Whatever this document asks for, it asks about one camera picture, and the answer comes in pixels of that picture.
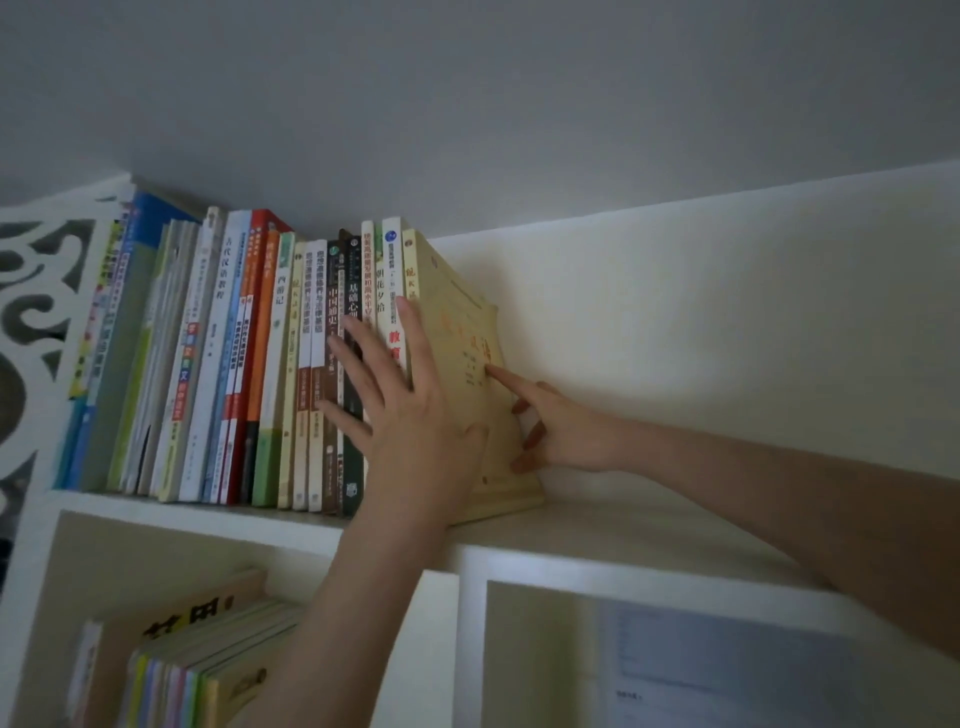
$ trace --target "forearm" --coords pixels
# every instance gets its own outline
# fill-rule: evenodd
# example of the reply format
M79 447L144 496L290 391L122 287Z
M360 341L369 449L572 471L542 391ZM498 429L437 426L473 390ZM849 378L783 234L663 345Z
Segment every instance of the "forearm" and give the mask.
M645 423L620 425L610 460L960 656L960 483Z
M397 632L442 537L439 527L409 528L361 509L249 725L368 725Z

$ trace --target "wall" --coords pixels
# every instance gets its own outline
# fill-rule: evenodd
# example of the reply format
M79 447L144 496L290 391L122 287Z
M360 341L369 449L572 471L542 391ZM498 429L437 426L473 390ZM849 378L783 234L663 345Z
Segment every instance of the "wall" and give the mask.
M635 417L960 476L960 162L434 241L507 363ZM626 475L552 494L679 501Z

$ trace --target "yellow book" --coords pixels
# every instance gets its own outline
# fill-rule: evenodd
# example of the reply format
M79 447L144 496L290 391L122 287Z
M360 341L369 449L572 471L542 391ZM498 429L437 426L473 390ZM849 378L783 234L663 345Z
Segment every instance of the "yellow book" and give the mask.
M294 246L294 265L290 276L290 335L287 337L286 366L281 372L283 382L283 414L280 424L280 476L276 493L276 507L287 510L294 497L294 426L297 421L297 367L300 362L300 294L303 286L303 247Z
M455 522L540 505L543 489L537 477L510 470L523 443L519 422L510 411L513 396L484 371L487 362L503 366L496 306L447 265L415 230L403 232L403 272L406 297L420 307L454 417L463 427L484 423L490 428L468 506Z

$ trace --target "white scroll pattern panel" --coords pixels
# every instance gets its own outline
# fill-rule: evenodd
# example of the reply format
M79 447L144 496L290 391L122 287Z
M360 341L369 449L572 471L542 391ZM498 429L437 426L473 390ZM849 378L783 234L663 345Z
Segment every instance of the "white scroll pattern panel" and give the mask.
M36 453L58 444L43 418L72 364L70 323L87 313L80 290L96 229L93 218L0 221L0 589Z

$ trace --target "ceiling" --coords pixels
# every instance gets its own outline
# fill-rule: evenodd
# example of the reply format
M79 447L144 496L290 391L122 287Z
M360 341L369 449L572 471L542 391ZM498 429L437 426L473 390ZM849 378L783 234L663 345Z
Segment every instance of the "ceiling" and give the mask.
M440 235L954 158L958 37L955 1L7 0L0 204L128 170Z

